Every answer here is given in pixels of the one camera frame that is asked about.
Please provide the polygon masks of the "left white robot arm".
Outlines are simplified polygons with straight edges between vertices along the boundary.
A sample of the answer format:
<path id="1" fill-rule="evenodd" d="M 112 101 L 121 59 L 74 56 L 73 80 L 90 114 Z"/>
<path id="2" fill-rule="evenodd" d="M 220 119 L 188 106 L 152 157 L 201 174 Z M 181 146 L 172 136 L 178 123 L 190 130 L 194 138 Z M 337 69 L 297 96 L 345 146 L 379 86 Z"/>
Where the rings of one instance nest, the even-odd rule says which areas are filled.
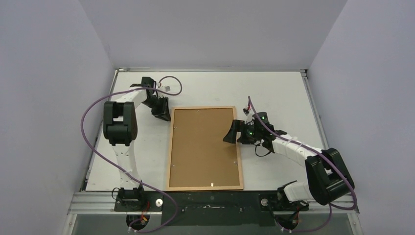
<path id="1" fill-rule="evenodd" d="M 116 203 L 141 211 L 150 206 L 144 195 L 134 154 L 134 141 L 138 135 L 136 108 L 140 104 L 151 109 L 151 114 L 170 121 L 168 98 L 159 91 L 170 91 L 151 77 L 143 77 L 139 84 L 132 84 L 128 93 L 114 101 L 106 101 L 103 109 L 103 134 L 115 153 L 117 165 L 121 168 L 120 189 Z"/>

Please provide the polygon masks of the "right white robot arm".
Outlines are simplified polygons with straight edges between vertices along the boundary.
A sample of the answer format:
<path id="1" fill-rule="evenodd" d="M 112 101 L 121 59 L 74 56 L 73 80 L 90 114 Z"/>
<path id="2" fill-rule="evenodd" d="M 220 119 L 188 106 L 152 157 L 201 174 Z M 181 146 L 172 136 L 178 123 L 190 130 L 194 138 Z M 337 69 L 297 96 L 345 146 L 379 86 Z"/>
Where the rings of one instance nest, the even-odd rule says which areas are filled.
<path id="1" fill-rule="evenodd" d="M 356 209 L 354 182 L 340 152 L 312 147 L 276 130 L 266 112 L 249 114 L 246 120 L 234 119 L 223 141 L 264 147 L 269 154 L 284 156 L 305 169 L 305 182 L 292 181 L 277 189 L 278 208 L 292 210 L 313 200 L 341 210 Z"/>

